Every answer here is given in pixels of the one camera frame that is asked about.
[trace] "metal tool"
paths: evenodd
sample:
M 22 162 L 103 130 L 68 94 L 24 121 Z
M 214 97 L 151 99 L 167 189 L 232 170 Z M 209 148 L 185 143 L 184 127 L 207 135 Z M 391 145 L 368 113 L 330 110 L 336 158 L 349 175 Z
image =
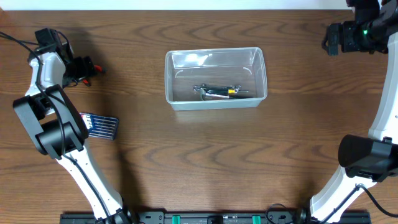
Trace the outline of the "metal tool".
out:
M 195 85 L 193 90 L 201 91 L 201 99 L 205 100 L 205 96 L 224 98 L 224 99 L 246 99 L 252 98 L 248 96 L 238 96 L 238 93 L 249 93 L 247 90 L 242 90 L 241 85 L 235 86 L 209 86 L 207 84 Z

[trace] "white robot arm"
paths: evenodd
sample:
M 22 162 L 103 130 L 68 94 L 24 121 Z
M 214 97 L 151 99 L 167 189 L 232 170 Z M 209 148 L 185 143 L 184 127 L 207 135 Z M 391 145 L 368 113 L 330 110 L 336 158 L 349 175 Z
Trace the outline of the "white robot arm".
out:
M 369 10 L 373 6 L 361 6 L 359 11 L 364 8 Z M 391 155 L 396 154 L 395 144 L 398 144 L 398 30 L 386 28 L 386 26 L 391 26 L 388 22 L 391 17 L 396 15 L 396 9 L 397 1 L 387 3 L 381 8 L 380 13 L 376 14 L 375 20 L 357 26 L 356 33 L 349 31 L 356 26 L 351 21 L 332 24 L 328 29 L 329 46 L 327 50 L 330 55 L 337 54 L 338 49 L 335 47 L 340 43 L 343 52 L 360 50 L 372 53 L 372 50 L 378 50 L 386 53 L 385 48 L 387 47 L 389 58 L 381 102 L 376 119 L 369 130 L 369 138 L 346 136 L 342 140 L 339 148 L 340 165 L 337 171 L 326 186 L 310 199 L 310 216 L 318 221 L 338 222 L 341 214 L 364 192 L 363 189 L 356 188 L 359 184 L 368 189 L 398 172 L 391 164 L 391 161 L 395 159 Z M 339 32 L 340 36 L 333 36 L 333 30 L 334 34 Z M 373 49 L 366 49 L 371 46 L 369 39 L 374 41 Z
M 73 58 L 69 43 L 61 44 L 58 33 L 52 29 L 36 33 L 39 48 L 30 56 L 32 81 L 25 97 L 14 102 L 14 109 L 36 148 L 50 154 L 75 179 L 88 199 L 97 220 L 107 220 L 123 213 L 123 201 L 99 169 L 90 152 L 88 131 L 77 110 L 62 87 L 69 80 L 86 78 L 94 67 L 90 58 Z M 61 127 L 56 121 L 40 125 L 39 120 L 54 113 L 44 93 L 56 107 L 63 123 L 65 148 L 61 148 Z

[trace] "clear plastic container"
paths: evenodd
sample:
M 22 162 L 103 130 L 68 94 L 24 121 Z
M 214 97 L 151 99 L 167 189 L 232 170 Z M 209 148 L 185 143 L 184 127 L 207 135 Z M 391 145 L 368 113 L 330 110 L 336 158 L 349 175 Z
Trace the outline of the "clear plastic container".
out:
M 195 85 L 241 85 L 245 99 L 203 100 Z M 256 107 L 267 96 L 266 66 L 258 47 L 174 50 L 165 62 L 166 100 L 174 110 Z

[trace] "wood grain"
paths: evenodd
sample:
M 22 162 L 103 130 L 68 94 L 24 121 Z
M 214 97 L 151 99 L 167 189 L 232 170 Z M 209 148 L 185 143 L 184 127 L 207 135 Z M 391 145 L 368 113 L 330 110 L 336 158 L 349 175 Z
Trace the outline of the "wood grain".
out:
M 66 89 L 79 111 L 118 117 L 116 141 L 90 139 L 95 159 L 136 208 L 265 210 L 298 207 L 337 168 L 345 134 L 366 136 L 379 104 L 387 56 L 321 49 L 325 27 L 348 11 L 2 12 L 0 29 L 34 40 L 61 30 L 76 55 L 106 67 L 93 86 Z M 258 108 L 173 111 L 165 100 L 169 50 L 252 47 L 266 59 L 268 97 Z M 31 79 L 27 52 L 0 40 L 2 223 L 58 223 L 90 211 L 73 179 L 33 147 L 12 109 Z M 398 179 L 371 189 L 398 212 Z M 393 223 L 367 196 L 373 223 Z

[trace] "black mounting rail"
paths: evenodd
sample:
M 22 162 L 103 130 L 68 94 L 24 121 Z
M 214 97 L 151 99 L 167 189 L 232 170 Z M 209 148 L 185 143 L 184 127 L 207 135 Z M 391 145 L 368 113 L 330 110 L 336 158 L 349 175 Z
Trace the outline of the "black mounting rail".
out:
M 275 224 L 294 223 L 291 212 L 268 212 Z M 139 212 L 139 223 L 135 224 L 273 224 L 265 213 L 164 213 Z M 93 214 L 63 214 L 60 224 L 95 224 Z M 368 212 L 345 212 L 339 224 L 371 224 Z

